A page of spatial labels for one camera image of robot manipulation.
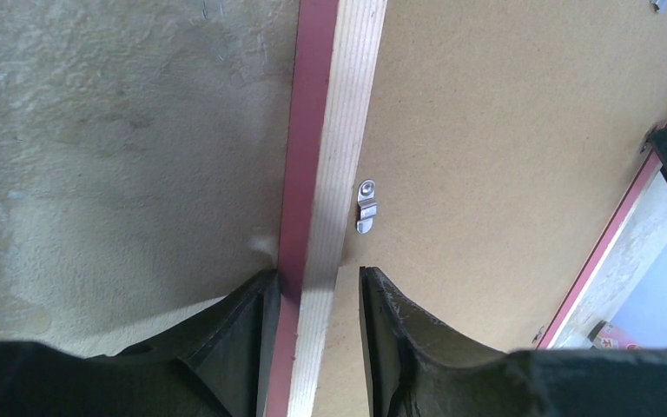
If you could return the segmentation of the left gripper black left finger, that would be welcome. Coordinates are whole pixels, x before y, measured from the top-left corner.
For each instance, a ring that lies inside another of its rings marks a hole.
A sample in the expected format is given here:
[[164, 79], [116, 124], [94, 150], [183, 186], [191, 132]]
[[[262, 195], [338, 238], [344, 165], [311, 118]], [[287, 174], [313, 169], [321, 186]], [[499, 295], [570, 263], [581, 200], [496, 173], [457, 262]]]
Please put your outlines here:
[[113, 356], [0, 341], [0, 416], [261, 416], [280, 304], [277, 272], [262, 270]]

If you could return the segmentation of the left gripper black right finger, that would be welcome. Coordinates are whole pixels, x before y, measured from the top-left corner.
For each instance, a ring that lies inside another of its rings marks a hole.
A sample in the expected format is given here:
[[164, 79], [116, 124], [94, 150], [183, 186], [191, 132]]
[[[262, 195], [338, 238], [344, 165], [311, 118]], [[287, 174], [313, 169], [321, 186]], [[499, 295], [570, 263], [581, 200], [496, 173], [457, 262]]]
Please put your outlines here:
[[667, 349], [503, 353], [359, 272], [373, 416], [667, 416]]

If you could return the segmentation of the brown cardboard backing board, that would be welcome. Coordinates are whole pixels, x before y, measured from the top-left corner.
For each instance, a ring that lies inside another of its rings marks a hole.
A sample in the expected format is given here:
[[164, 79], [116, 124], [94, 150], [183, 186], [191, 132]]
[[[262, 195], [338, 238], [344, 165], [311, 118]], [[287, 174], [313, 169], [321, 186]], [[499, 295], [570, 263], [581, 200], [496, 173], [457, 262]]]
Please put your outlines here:
[[533, 348], [667, 121], [667, 6], [392, 1], [357, 179], [373, 229], [347, 234], [316, 416], [369, 413], [359, 269], [452, 328]]

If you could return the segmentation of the pink wooden photo frame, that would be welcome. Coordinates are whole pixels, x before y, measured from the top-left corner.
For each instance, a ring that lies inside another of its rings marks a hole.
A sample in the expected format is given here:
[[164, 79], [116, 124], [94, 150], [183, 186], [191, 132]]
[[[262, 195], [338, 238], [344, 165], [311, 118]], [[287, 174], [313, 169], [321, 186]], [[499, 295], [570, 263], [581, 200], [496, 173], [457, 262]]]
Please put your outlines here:
[[[306, 1], [300, 12], [291, 149], [279, 268], [286, 289], [266, 413], [311, 416], [347, 234], [385, 22], [392, 1]], [[667, 125], [667, 121], [656, 126]], [[639, 148], [637, 173], [534, 347], [549, 347], [615, 243], [658, 160]]]

